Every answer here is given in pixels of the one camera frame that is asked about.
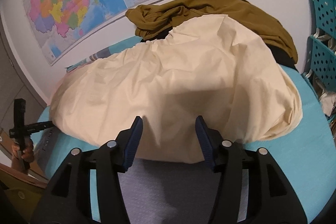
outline folded clothes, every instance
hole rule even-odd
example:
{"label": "folded clothes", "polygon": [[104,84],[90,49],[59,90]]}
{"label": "folded clothes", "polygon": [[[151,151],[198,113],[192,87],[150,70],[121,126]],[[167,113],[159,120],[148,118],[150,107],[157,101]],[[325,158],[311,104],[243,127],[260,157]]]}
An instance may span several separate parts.
{"label": "folded clothes", "polygon": [[283,49],[294,60],[297,51],[290,34],[281,23],[246,0],[173,0],[162,5],[139,5],[126,12],[137,29],[135,35],[145,40],[170,27],[206,14],[227,14],[260,35],[266,44]]}
{"label": "folded clothes", "polygon": [[203,160],[198,115],[223,138],[247,143],[291,132],[302,105],[260,36],[227,15],[204,15],[165,39],[77,68],[50,106],[62,132],[95,146],[137,115],[144,120],[137,157],[195,163]]}

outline teal plastic basket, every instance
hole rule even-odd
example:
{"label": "teal plastic basket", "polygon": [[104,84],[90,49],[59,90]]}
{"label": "teal plastic basket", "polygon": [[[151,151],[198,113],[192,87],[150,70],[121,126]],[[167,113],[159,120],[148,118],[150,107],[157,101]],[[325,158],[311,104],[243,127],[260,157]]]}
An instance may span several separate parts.
{"label": "teal plastic basket", "polygon": [[[336,0],[310,0],[315,8],[316,27],[336,37]],[[329,91],[336,92],[336,56],[313,35],[310,68]]]}

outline black clamp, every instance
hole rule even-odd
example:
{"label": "black clamp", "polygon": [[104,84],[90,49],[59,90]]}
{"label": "black clamp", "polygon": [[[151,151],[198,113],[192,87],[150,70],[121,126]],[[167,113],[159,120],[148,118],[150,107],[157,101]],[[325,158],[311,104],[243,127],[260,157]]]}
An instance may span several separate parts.
{"label": "black clamp", "polygon": [[266,148],[243,150],[208,128],[202,116],[195,128],[206,163],[221,172],[209,224],[237,223],[243,169],[249,170],[249,194],[247,217],[239,224],[307,224],[293,187]]}
{"label": "black clamp", "polygon": [[54,124],[50,121],[48,122],[37,122],[25,126],[25,112],[26,112],[26,101],[24,99],[14,100],[14,128],[9,130],[9,137],[15,139],[15,142],[20,146],[18,151],[18,159],[21,162],[22,168],[28,170],[30,164],[25,160],[22,160],[21,154],[26,148],[25,138],[29,137],[33,133],[45,130],[47,128],[54,127]]}
{"label": "black clamp", "polygon": [[97,170],[97,193],[101,223],[130,224],[122,197],[118,172],[133,164],[142,135],[142,119],[99,149],[82,152],[74,148],[64,159],[39,201],[32,224],[92,224],[90,170]]}

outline hand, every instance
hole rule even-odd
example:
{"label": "hand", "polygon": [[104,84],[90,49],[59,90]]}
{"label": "hand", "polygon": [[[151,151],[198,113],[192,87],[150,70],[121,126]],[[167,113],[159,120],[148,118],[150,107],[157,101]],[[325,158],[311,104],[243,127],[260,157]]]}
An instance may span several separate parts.
{"label": "hand", "polygon": [[[23,150],[23,154],[21,155],[21,158],[29,163],[34,161],[34,152],[33,152],[34,146],[33,141],[29,139],[29,141],[26,143],[26,148]],[[12,156],[18,159],[17,152],[20,150],[20,147],[17,143],[12,144]]]}

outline bed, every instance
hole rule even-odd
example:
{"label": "bed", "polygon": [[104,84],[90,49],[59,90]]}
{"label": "bed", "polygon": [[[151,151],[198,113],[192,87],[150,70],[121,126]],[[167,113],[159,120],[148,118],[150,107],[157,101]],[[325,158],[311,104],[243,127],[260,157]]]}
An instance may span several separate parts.
{"label": "bed", "polygon": [[[140,40],[140,37],[131,37],[108,49],[110,54],[120,52]],[[308,223],[311,223],[335,191],[336,148],[314,91],[296,70],[284,66],[283,69],[299,90],[303,119],[288,135],[272,141],[250,143],[245,145],[245,149],[256,151],[265,147],[270,151],[292,184]],[[41,114],[40,122],[49,120],[48,110],[47,107]],[[57,131],[52,134],[49,131],[36,133],[31,138],[35,149],[39,150],[38,163],[48,178],[52,177],[71,149],[78,147],[87,151],[96,148]],[[239,221],[246,217],[247,173],[244,173],[243,180]],[[127,173],[120,174],[120,185],[131,223],[206,223],[218,181],[218,174],[211,173],[202,162],[187,165],[136,159]],[[92,170],[92,216],[99,220],[95,185],[95,172]]]}

